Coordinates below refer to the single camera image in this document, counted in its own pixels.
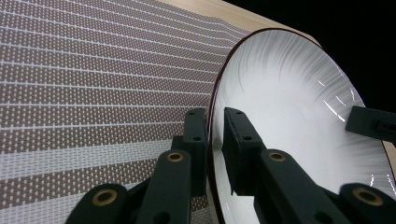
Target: black bracket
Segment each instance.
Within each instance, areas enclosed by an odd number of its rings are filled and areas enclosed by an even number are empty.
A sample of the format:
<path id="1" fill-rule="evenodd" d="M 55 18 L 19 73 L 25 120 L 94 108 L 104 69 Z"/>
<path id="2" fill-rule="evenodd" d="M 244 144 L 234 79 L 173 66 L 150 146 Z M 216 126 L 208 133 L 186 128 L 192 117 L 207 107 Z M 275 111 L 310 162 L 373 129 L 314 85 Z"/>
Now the black bracket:
<path id="1" fill-rule="evenodd" d="M 396 143 L 396 114 L 355 105 L 346 123 L 346 130 Z"/>
<path id="2" fill-rule="evenodd" d="M 232 189 L 255 197 L 261 223 L 396 223 L 387 194 L 358 183 L 339 195 L 319 187 L 291 155 L 266 149 L 242 111 L 225 108 L 221 150 Z"/>
<path id="3" fill-rule="evenodd" d="M 91 189 L 66 223 L 190 223 L 191 196 L 206 193 L 206 166 L 205 111 L 197 108 L 185 114 L 183 135 L 161 154 L 151 178 L 129 190 L 118 184 Z"/>
<path id="4" fill-rule="evenodd" d="M 207 145 L 205 111 L 193 109 L 151 178 L 129 190 L 91 189 L 66 223 L 190 223 L 191 196 L 205 195 Z M 388 195 L 358 183 L 338 195 L 321 188 L 291 155 L 267 149 L 242 111 L 225 108 L 221 150 L 232 192 L 254 196 L 261 223 L 396 223 L 396 202 Z"/>

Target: patterned backdrop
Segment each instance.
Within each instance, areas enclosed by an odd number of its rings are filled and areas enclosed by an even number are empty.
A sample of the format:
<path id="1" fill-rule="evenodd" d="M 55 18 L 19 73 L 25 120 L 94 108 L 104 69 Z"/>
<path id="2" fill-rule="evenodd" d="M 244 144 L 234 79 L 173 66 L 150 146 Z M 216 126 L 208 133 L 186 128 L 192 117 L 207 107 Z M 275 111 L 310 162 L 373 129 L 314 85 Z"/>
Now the patterned backdrop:
<path id="1" fill-rule="evenodd" d="M 0 1 L 0 223 L 148 178 L 247 31 L 154 1 Z M 192 222 L 210 223 L 206 197 Z"/>

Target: plate rim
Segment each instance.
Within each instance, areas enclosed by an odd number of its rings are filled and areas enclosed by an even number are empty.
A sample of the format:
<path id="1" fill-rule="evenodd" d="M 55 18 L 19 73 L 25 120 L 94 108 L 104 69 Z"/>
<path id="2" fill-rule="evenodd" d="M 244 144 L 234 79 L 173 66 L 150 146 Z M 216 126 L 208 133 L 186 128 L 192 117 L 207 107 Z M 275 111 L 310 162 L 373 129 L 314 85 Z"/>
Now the plate rim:
<path id="1" fill-rule="evenodd" d="M 284 31 L 284 32 L 288 32 L 288 33 L 292 33 L 295 35 L 298 35 L 299 37 L 304 38 L 305 40 L 308 40 L 310 43 L 316 45 L 317 47 L 319 47 L 324 53 L 326 53 L 328 55 L 328 57 L 330 57 L 332 59 L 332 57 L 329 55 L 328 52 L 326 52 L 326 50 L 319 44 L 317 44 L 316 42 L 312 41 L 311 39 L 307 38 L 304 35 L 301 35 L 295 31 L 292 30 L 288 30 L 285 28 L 263 28 L 257 31 L 254 31 L 252 33 L 250 33 L 249 35 L 245 36 L 244 38 L 240 39 L 234 46 L 233 48 L 230 50 L 230 52 L 227 55 L 227 58 L 223 64 L 223 66 L 221 67 L 218 76 L 216 77 L 216 81 L 213 87 L 213 91 L 211 93 L 210 96 L 210 101 L 209 101 L 209 108 L 208 108 L 208 112 L 207 112 L 207 138 L 208 138 L 208 182 L 209 182 L 209 188 L 211 191 L 211 195 L 212 195 L 212 200 L 213 200 L 213 204 L 215 206 L 215 212 L 216 212 L 216 216 L 217 216 L 217 220 L 219 223 L 225 223 L 225 218 L 224 215 L 222 213 L 222 208 L 221 208 L 221 204 L 220 204 L 220 198 L 219 198 L 219 192 L 217 189 L 217 181 L 216 181 L 216 172 L 215 172 L 215 162 L 214 162 L 214 155 L 213 155 L 213 146 L 212 146 L 212 140 L 213 140 L 213 117 L 214 117 L 214 113 L 215 113 L 215 104 L 216 104 L 216 100 L 217 100 L 217 95 L 218 95 L 218 91 L 219 91 L 219 84 L 221 82 L 222 76 L 224 74 L 225 68 L 227 67 L 228 63 L 230 62 L 231 58 L 233 57 L 233 55 L 236 53 L 236 51 L 239 49 L 239 47 L 241 47 L 241 45 L 243 43 L 245 43 L 248 39 L 250 39 L 252 36 L 259 34 L 259 33 L 263 33 L 266 31 Z M 388 163 L 389 163 L 389 167 L 390 170 L 392 171 L 393 174 L 393 179 L 395 179 L 395 174 L 394 171 L 390 165 L 390 160 L 389 160 L 389 155 L 385 149 L 384 146 L 384 142 L 382 140 L 378 140 L 381 142 L 382 144 L 382 148 L 384 149 L 385 155 L 387 156 L 388 159 Z"/>

